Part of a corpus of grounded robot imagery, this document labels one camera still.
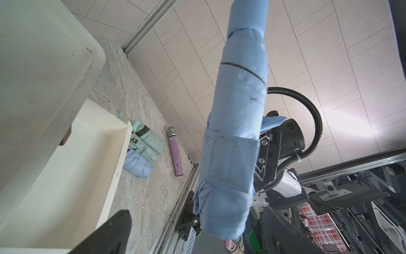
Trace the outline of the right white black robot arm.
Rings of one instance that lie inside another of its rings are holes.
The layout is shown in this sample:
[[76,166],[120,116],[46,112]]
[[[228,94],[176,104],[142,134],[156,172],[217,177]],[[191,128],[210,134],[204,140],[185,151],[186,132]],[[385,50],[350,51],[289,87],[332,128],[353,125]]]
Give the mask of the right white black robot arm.
[[280,126],[261,133],[254,182],[259,184],[269,179],[271,183],[266,191],[254,195],[252,207],[267,207],[275,199],[286,200],[302,194],[296,173],[287,169],[279,174],[277,171],[280,159],[294,157],[300,160],[298,154],[304,148],[304,136],[294,119],[287,119]]

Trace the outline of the white three-drawer cabinet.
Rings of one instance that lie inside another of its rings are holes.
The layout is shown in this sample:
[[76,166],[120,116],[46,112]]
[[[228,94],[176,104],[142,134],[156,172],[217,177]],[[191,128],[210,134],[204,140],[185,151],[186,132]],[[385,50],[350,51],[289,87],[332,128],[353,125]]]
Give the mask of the white three-drawer cabinet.
[[1,253],[67,254],[108,220],[132,126],[89,98],[105,61],[62,2],[1,2]]

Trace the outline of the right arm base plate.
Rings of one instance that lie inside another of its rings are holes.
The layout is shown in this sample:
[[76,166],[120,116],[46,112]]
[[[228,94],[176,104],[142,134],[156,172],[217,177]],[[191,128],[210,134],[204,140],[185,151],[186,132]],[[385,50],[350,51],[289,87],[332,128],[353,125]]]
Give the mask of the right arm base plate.
[[199,215],[193,214],[193,198],[194,192],[191,190],[186,198],[185,205],[183,206],[181,215],[175,227],[175,231],[184,241],[187,241],[191,228],[195,230],[196,236],[199,236],[202,230]]

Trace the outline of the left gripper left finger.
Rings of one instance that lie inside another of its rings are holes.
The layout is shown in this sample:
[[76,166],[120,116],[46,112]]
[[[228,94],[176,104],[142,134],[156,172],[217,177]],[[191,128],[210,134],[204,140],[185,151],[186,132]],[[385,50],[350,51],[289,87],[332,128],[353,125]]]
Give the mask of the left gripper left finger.
[[70,254],[124,254],[132,227],[129,210],[120,210],[96,229]]

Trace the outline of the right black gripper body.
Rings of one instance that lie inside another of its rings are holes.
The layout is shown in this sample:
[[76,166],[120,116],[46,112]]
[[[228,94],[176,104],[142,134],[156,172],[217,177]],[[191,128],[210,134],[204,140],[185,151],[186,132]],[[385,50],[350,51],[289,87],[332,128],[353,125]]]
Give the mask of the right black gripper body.
[[265,131],[260,138],[254,189],[256,192],[266,192],[277,186],[284,177],[284,170],[278,173],[279,160],[302,152],[305,139],[294,119],[287,119],[280,126]]

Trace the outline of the blue umbrella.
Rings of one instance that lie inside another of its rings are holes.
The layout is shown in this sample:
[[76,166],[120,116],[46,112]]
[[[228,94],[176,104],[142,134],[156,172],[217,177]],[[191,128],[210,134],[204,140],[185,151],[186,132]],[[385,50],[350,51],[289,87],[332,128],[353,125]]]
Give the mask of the blue umbrella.
[[234,1],[211,113],[205,130],[193,213],[203,231],[235,240],[245,230],[254,198],[260,133],[285,117],[266,120],[267,1]]
[[153,166],[136,150],[129,149],[126,153],[123,168],[139,178],[148,178]]

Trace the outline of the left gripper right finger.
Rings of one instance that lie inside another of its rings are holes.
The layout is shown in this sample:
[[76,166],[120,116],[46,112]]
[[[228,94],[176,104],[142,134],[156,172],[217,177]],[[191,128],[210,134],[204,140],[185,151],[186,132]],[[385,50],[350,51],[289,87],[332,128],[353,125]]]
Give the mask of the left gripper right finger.
[[263,240],[268,254],[322,254],[316,244],[270,207],[261,215]]

